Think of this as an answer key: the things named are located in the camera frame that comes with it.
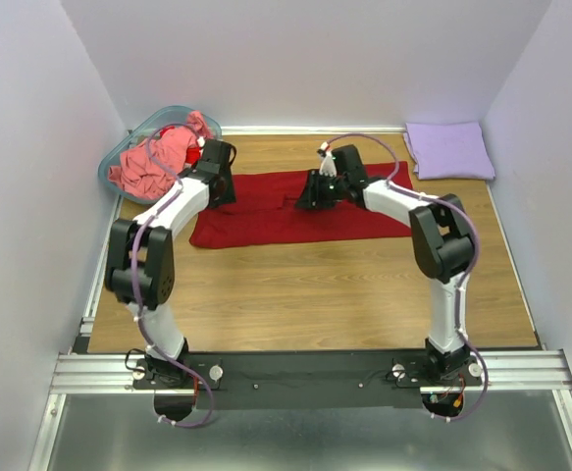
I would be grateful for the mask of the dark red t shirt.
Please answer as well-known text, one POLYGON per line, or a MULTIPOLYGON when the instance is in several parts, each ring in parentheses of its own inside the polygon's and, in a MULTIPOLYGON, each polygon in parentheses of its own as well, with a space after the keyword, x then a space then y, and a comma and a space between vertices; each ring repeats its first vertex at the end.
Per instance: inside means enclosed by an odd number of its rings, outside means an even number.
POLYGON ((207 209, 189 238, 198 248, 409 237, 404 224, 342 201, 331 209, 297 209, 305 171, 235 175, 236 202, 207 209))

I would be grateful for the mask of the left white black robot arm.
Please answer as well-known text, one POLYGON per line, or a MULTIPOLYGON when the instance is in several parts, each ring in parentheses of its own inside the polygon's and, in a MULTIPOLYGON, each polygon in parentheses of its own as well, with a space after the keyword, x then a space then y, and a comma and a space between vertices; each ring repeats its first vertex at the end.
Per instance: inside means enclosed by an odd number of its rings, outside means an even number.
POLYGON ((214 139, 198 140, 199 158, 148 210, 110 229, 104 288, 130 312, 145 341, 146 354, 159 359, 155 375, 169 388, 188 378, 182 358, 185 337, 169 298, 175 286, 174 242, 192 218, 208 208, 235 202, 232 165, 236 148, 214 139))

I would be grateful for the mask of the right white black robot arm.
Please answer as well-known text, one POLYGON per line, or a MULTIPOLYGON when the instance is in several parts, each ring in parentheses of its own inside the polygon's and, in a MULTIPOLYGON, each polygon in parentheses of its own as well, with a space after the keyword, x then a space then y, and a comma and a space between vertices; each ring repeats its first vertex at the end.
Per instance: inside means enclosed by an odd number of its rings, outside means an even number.
POLYGON ((411 231, 417 267, 430 280, 432 315, 425 342, 423 372, 442 385, 470 359, 466 334, 466 288, 480 245, 476 230, 454 194, 436 197, 396 183, 391 177, 371 177, 356 146, 317 150, 320 168, 307 173, 295 207, 329 210, 348 201, 386 216, 411 231))

